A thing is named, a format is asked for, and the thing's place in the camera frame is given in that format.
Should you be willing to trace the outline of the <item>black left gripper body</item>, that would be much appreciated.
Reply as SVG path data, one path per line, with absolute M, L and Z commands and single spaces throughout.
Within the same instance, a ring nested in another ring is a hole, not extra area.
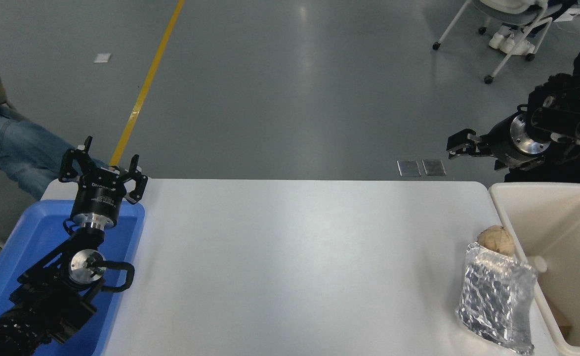
M 87 221 L 116 224 L 125 194 L 124 182 L 118 172 L 105 168 L 87 172 L 78 180 L 78 192 L 70 217 L 76 224 Z

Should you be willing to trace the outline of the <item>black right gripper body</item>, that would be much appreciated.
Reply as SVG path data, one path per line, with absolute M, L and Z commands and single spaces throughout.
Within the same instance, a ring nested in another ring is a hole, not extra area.
M 495 125 L 487 135 L 487 144 L 500 166 L 536 167 L 543 164 L 543 144 L 528 135 L 523 117 L 509 117 Z

